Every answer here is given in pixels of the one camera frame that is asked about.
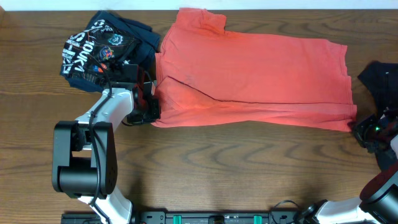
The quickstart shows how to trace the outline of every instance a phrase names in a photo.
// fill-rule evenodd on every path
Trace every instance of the green connector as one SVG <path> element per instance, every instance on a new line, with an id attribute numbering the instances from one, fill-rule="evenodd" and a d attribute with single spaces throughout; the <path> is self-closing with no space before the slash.
<path id="1" fill-rule="evenodd" d="M 262 224 L 262 216 L 255 215 L 254 216 L 254 224 Z"/>
<path id="2" fill-rule="evenodd" d="M 181 215 L 173 216 L 173 224 L 182 224 L 182 217 Z"/>

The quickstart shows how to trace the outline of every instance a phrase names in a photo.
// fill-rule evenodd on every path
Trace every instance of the black cloth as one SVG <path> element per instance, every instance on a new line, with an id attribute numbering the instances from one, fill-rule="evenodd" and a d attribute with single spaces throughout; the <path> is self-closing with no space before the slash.
<path id="1" fill-rule="evenodd" d="M 149 69 L 159 39 L 145 24 L 99 11 L 86 30 L 66 41 L 60 74 L 71 87 L 101 92 L 106 84 L 104 72 L 111 81 L 123 82 L 124 64 Z"/>
<path id="2" fill-rule="evenodd" d="M 379 118 L 387 107 L 398 109 L 398 63 L 373 62 L 359 74 L 358 79 L 371 92 Z"/>
<path id="3" fill-rule="evenodd" d="M 117 17 L 106 11 L 98 11 L 88 23 L 86 29 L 90 29 L 93 24 L 100 19 L 110 22 L 119 30 L 126 31 L 135 38 L 141 40 L 142 43 L 136 49 L 135 56 L 128 59 L 130 60 L 129 63 L 138 64 L 144 70 L 148 70 L 155 60 L 155 53 L 159 44 L 160 35 L 153 33 L 152 28 L 145 24 Z"/>

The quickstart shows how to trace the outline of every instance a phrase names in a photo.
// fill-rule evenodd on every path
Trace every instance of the printed graphic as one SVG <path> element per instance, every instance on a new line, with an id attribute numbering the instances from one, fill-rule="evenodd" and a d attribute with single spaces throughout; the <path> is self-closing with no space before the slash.
<path id="1" fill-rule="evenodd" d="M 105 28 L 104 28 L 104 29 L 101 29 L 101 33 L 103 33 L 104 31 L 106 31 L 106 32 L 113 32 L 113 29 L 112 29 L 112 27 L 110 27 L 110 26 L 108 26 L 108 25 L 105 25 Z"/>
<path id="2" fill-rule="evenodd" d="M 108 41 L 109 41 L 109 43 L 111 43 L 113 45 L 119 45 L 123 41 L 123 36 L 119 35 L 119 34 L 113 34 L 113 37 L 109 38 Z"/>
<path id="3" fill-rule="evenodd" d="M 105 46 L 101 49 L 100 55 L 102 57 L 102 60 L 109 60 L 110 58 L 113 58 L 113 50 L 109 46 Z"/>
<path id="4" fill-rule="evenodd" d="M 101 69 L 101 68 L 98 68 L 98 66 L 96 66 L 96 65 L 93 66 L 93 70 L 94 70 L 95 72 L 101 72 L 101 73 L 103 72 L 102 69 Z"/>
<path id="5" fill-rule="evenodd" d="M 73 63 L 76 64 L 75 70 L 77 70 L 79 72 L 85 71 L 84 66 L 88 60 L 87 55 L 90 55 L 90 53 L 93 51 L 93 49 L 94 49 L 94 42 L 86 40 L 85 44 L 83 45 L 83 50 L 79 53 L 79 55 L 77 56 L 77 59 L 73 61 Z"/>

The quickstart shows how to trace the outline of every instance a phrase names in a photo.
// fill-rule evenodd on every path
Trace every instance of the shirt sleeve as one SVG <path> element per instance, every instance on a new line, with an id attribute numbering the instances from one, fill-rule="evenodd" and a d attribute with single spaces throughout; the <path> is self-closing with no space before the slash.
<path id="1" fill-rule="evenodd" d="M 181 8 L 175 23 L 185 29 L 205 29 L 216 34 L 224 34 L 226 16 L 213 14 L 206 9 Z"/>

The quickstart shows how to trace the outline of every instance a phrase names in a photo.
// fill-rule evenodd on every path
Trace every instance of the cable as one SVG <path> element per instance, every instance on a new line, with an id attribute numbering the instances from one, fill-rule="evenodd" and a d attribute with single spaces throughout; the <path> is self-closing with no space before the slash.
<path id="1" fill-rule="evenodd" d="M 276 223 L 276 224 L 280 224 L 280 223 L 277 223 L 277 222 L 276 222 L 275 217 L 274 217 L 274 215 L 272 214 L 272 212 L 275 210 L 275 208 L 277 208 L 279 205 L 282 205 L 282 204 L 284 204 L 284 203 L 292 203 L 292 204 L 294 204 L 294 205 L 298 208 L 298 210 L 301 210 L 300 206 L 297 205 L 297 204 L 296 204 L 294 201 L 292 201 L 292 200 L 283 200 L 283 201 L 279 202 L 279 203 L 276 204 L 271 210 L 269 210 L 269 215 L 272 217 L 272 220 L 273 220 L 274 223 Z M 287 223 L 287 224 L 293 224 L 293 223 L 295 223 L 296 219 L 297 219 L 297 217 L 295 217 L 295 218 L 293 219 L 292 222 Z"/>
<path id="2" fill-rule="evenodd" d="M 94 57 L 93 57 L 93 59 L 98 64 L 98 66 L 101 66 L 99 61 L 97 61 Z M 93 121 L 94 121 L 94 118 L 96 117 L 96 115 L 98 114 L 98 111 L 101 109 L 101 107 L 109 99 L 112 98 L 112 84 L 111 84 L 111 80 L 109 79 L 108 74 L 105 72 L 105 69 L 104 69 L 104 76 L 105 76 L 105 79 L 106 79 L 106 81 L 108 82 L 108 85 L 109 85 L 108 96 L 90 113 L 90 119 L 88 121 L 88 129 L 89 129 L 90 136 L 91 136 L 91 143 L 93 145 L 93 151 L 94 151 L 94 155 L 95 155 L 95 162 L 96 162 L 96 166 L 97 166 L 97 183 L 96 183 L 95 193 L 94 193 L 93 199 L 91 199 L 91 202 L 88 205 L 90 205 L 93 208 L 95 208 L 97 210 L 97 212 L 101 216 L 103 216 L 105 218 L 106 223 L 110 223 L 109 217 L 107 215 L 105 215 L 105 213 L 103 213 L 101 211 L 101 209 L 97 206 L 97 204 L 95 204 L 95 202 L 96 202 L 96 200 L 98 198 L 98 195 L 101 192 L 101 163 L 100 163 L 100 154 L 98 152 L 96 139 L 98 140 L 98 142 L 99 142 L 99 144 L 100 144 L 102 149 L 104 149 L 104 144 L 103 144 L 102 140 L 98 137 L 98 135 L 94 131 Z"/>
<path id="3" fill-rule="evenodd" d="M 132 124 L 127 124 L 126 122 L 124 122 L 124 121 L 122 121 L 122 124 L 123 125 L 125 125 L 125 126 L 127 126 L 127 127 L 131 127 L 131 126 L 133 126 Z"/>
<path id="4" fill-rule="evenodd" d="M 145 74 L 147 75 L 149 81 L 150 81 L 151 83 L 153 83 L 152 79 L 150 78 L 149 72 L 145 71 Z"/>

